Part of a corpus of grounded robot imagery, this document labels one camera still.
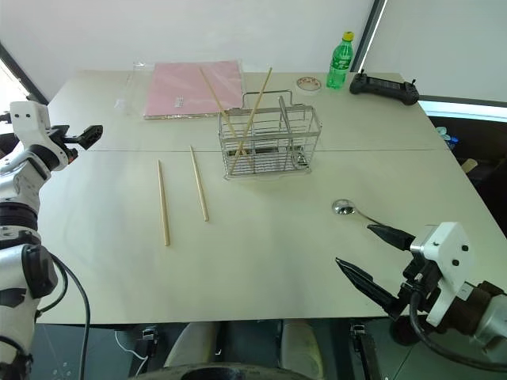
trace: black remote controller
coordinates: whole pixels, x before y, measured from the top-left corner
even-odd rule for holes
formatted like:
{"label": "black remote controller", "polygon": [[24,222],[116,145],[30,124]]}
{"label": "black remote controller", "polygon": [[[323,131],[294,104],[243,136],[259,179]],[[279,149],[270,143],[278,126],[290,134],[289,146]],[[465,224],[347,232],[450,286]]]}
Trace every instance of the black remote controller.
{"label": "black remote controller", "polygon": [[383,97],[399,99],[405,105],[414,105],[419,100],[419,92],[415,88],[415,79],[409,82],[393,82],[385,79],[372,78],[364,74],[364,70],[354,76],[350,83],[351,93],[377,93]]}

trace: green bottle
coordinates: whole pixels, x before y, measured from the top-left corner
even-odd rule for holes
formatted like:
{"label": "green bottle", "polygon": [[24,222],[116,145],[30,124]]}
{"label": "green bottle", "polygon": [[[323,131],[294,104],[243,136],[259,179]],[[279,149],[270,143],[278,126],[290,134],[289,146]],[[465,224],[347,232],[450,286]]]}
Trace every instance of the green bottle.
{"label": "green bottle", "polygon": [[354,33],[345,32],[341,43],[333,51],[330,73],[327,75],[326,86],[330,89],[340,89],[345,83],[350,62],[352,61],[352,41]]}

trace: pink folder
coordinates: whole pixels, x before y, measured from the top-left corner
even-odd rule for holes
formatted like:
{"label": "pink folder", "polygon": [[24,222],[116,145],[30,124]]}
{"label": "pink folder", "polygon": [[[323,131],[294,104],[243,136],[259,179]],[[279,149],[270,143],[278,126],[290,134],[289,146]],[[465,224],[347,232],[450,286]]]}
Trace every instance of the pink folder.
{"label": "pink folder", "polygon": [[242,106],[242,80],[237,61],[157,63],[148,90],[145,119],[209,116],[219,112],[199,67],[224,109]]}

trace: metal spoon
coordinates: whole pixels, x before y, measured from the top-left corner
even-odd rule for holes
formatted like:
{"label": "metal spoon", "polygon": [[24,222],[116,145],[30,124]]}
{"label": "metal spoon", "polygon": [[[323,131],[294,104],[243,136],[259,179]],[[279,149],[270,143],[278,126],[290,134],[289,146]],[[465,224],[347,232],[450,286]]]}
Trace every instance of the metal spoon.
{"label": "metal spoon", "polygon": [[369,216],[359,211],[359,209],[356,207],[356,205],[353,203],[352,200],[337,199],[333,202],[332,208],[335,214],[338,215],[358,214],[361,215],[363,218],[366,218],[367,220],[374,222],[375,224],[380,224],[381,226],[384,226],[383,223],[378,222],[374,220],[374,218],[370,218]]}

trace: wooden chopstick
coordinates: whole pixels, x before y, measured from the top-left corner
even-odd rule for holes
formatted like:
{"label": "wooden chopstick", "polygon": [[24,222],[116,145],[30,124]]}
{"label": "wooden chopstick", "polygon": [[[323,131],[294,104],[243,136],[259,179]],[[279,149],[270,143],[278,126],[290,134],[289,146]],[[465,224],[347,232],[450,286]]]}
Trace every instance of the wooden chopstick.
{"label": "wooden chopstick", "polygon": [[193,148],[190,146],[190,154],[192,155],[193,172],[196,175],[197,191],[199,192],[200,206],[203,209],[204,221],[209,220],[208,206],[206,205],[206,199],[204,198],[203,184],[200,181],[199,168],[197,167],[196,155],[193,153]]}
{"label": "wooden chopstick", "polygon": [[160,208],[162,210],[162,227],[164,229],[164,243],[170,244],[169,238],[169,216],[167,214],[166,189],[164,187],[164,177],[162,175],[162,164],[158,162],[158,190],[160,191]]}
{"label": "wooden chopstick", "polygon": [[[269,80],[269,77],[271,76],[272,70],[273,70],[273,68],[270,67],[268,74],[266,75],[266,79],[264,80],[264,84],[262,85],[261,92],[259,92],[259,96],[257,97],[257,101],[255,102],[255,105],[252,108],[252,112],[250,113],[250,117],[248,118],[248,122],[246,123],[246,127],[243,130],[243,137],[244,138],[246,137],[246,135],[248,135],[248,131],[250,130],[250,127],[252,126],[252,123],[254,121],[255,112],[257,112],[257,108],[259,107],[259,104],[261,103],[262,95],[264,94],[264,91],[266,90],[266,86],[268,85],[268,80]],[[236,155],[234,156],[234,161],[232,162],[231,174],[234,172],[234,168],[236,167],[236,164],[238,163],[239,152],[243,150],[244,144],[245,144],[245,140],[242,140],[239,143],[239,148],[238,148],[238,150],[236,150]]]}
{"label": "wooden chopstick", "polygon": [[[213,99],[215,99],[215,103],[218,106],[220,113],[222,114],[222,117],[225,119],[227,126],[229,127],[229,132],[232,134],[232,137],[238,137],[236,134],[236,131],[234,130],[234,127],[232,127],[231,121],[229,120],[229,116],[225,113],[225,110],[222,107],[222,103],[220,103],[219,98],[216,96],[215,90],[213,89],[212,84],[208,80],[208,77],[204,73],[202,67],[199,67],[200,74],[203,76],[204,81],[206,82],[206,85],[209,88],[209,92],[212,93]],[[252,170],[254,170],[254,164],[252,163],[252,159],[248,157],[247,152],[243,149],[241,150],[241,153],[246,156],[246,159],[248,160],[248,163],[250,164],[250,167]]]}

